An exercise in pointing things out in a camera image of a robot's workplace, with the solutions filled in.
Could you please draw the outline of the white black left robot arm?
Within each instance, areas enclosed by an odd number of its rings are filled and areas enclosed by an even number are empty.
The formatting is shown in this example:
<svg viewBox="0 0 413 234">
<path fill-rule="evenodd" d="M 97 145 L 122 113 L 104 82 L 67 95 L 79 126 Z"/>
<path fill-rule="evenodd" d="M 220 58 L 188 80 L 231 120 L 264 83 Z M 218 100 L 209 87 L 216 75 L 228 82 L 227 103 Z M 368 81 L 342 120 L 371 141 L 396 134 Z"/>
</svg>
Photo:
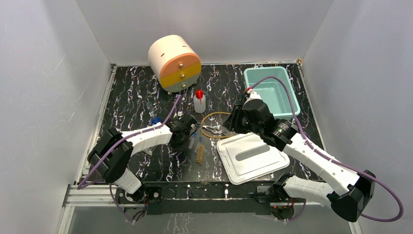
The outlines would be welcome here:
<svg viewBox="0 0 413 234">
<path fill-rule="evenodd" d="M 168 120 L 164 125 L 159 122 L 130 132 L 109 129 L 93 147 L 87 160 L 94 167 L 109 152 L 97 166 L 96 172 L 104 182 L 117 185 L 132 202 L 139 203 L 146 193 L 143 182 L 128 169 L 131 156 L 158 145 L 169 145 L 175 150 L 183 151 L 190 135 L 197 130 L 197 125 L 193 117 L 182 116 Z"/>
</svg>

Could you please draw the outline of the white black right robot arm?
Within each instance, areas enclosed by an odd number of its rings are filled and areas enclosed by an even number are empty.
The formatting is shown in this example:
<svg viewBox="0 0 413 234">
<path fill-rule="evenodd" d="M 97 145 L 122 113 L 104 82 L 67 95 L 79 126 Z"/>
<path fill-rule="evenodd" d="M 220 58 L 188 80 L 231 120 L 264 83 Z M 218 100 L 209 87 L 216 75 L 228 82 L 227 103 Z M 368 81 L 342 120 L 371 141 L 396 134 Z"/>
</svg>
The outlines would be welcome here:
<svg viewBox="0 0 413 234">
<path fill-rule="evenodd" d="M 265 144 L 297 159 L 323 179 L 317 182 L 283 174 L 270 189 L 281 202 L 303 198 L 330 206 L 344 220 L 356 222 L 373 196 L 373 173 L 368 170 L 364 174 L 356 173 L 339 166 L 330 155 L 320 156 L 316 148 L 302 138 L 296 125 L 274 118 L 260 99 L 234 106 L 223 126 L 238 134 L 256 134 Z"/>
</svg>

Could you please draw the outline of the test tube with blue cap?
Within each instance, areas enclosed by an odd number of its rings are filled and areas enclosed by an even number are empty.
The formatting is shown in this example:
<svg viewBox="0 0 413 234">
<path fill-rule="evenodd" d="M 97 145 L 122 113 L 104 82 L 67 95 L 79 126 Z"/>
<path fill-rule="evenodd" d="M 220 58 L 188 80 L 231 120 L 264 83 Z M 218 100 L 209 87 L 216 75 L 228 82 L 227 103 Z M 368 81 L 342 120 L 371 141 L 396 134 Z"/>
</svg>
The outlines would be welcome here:
<svg viewBox="0 0 413 234">
<path fill-rule="evenodd" d="M 193 146 L 195 144 L 195 141 L 196 141 L 196 138 L 197 138 L 197 134 L 193 133 L 190 137 L 190 142 L 189 142 L 189 145 L 188 145 L 189 150 L 191 150 L 193 148 Z"/>
</svg>

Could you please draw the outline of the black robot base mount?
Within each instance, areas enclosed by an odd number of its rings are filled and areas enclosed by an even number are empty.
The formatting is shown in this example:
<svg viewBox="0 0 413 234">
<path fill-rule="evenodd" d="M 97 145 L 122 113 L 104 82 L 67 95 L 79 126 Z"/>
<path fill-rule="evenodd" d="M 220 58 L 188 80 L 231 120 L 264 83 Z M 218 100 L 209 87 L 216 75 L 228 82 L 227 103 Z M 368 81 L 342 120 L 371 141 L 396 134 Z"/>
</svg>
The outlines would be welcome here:
<svg viewBox="0 0 413 234">
<path fill-rule="evenodd" d="M 116 202 L 132 214 L 134 221 L 145 215 L 173 213 L 253 213 L 286 220 L 300 212 L 302 198 L 289 198 L 276 192 L 272 181 L 241 185 L 226 182 L 147 182 L 137 195 L 115 190 Z"/>
</svg>

